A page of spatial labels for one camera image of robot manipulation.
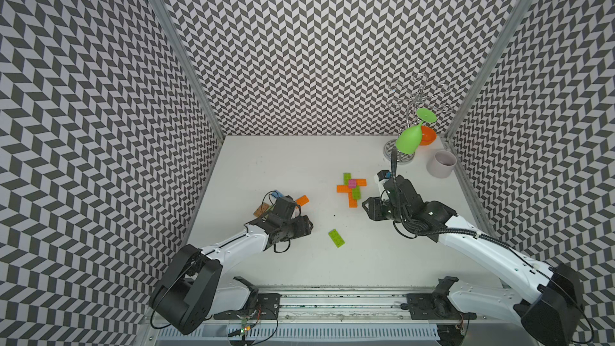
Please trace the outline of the green lego brick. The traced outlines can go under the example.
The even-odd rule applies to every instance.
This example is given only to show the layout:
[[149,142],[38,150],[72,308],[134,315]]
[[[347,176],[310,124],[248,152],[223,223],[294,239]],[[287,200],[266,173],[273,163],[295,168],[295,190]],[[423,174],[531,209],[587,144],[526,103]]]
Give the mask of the green lego brick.
[[352,189],[352,198],[354,200],[360,200],[361,199],[361,190],[359,188]]
[[349,185],[349,181],[350,179],[352,179],[351,174],[349,172],[345,172],[343,174],[343,177],[344,177],[344,185]]
[[331,241],[337,248],[341,248],[345,244],[344,239],[336,229],[331,230],[328,233],[328,237],[331,239]]

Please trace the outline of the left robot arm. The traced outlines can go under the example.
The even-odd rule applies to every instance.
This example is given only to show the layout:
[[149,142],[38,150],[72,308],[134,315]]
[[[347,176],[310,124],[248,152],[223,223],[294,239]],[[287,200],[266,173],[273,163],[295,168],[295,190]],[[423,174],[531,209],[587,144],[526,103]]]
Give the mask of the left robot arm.
[[183,335],[221,313],[256,314],[262,308],[259,288],[243,277],[229,279],[225,274],[279,243],[310,235],[313,223],[302,213],[303,205],[289,195],[280,196],[234,236],[202,248],[182,247],[156,283],[149,306]]

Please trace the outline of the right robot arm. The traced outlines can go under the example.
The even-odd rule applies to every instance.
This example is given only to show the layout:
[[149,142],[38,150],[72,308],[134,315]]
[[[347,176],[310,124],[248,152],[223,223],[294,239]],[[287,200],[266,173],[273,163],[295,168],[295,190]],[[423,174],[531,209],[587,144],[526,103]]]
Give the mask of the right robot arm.
[[523,328],[543,345],[573,344],[586,318],[579,273],[567,264],[551,266],[483,232],[449,206],[425,202],[403,176],[380,171],[380,195],[362,207],[373,221],[392,221],[408,239],[428,238],[459,251],[497,276],[503,288],[480,288],[456,277],[440,280],[435,294],[458,312],[485,314]]

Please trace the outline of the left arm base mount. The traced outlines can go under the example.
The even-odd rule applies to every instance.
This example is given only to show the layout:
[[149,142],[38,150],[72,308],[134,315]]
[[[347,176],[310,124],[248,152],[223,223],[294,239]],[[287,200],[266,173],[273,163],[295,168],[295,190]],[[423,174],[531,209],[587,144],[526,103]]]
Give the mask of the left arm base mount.
[[243,277],[224,280],[216,289],[209,312],[216,320],[275,320],[280,310],[281,295],[264,293]]

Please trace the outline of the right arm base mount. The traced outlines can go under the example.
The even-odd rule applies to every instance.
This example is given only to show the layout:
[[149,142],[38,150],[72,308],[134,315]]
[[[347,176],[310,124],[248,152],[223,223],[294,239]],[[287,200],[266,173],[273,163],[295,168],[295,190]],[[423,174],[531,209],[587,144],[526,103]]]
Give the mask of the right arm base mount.
[[408,293],[400,308],[409,312],[413,320],[475,320],[477,314],[458,311],[449,299],[450,289],[458,281],[447,276],[430,293]]

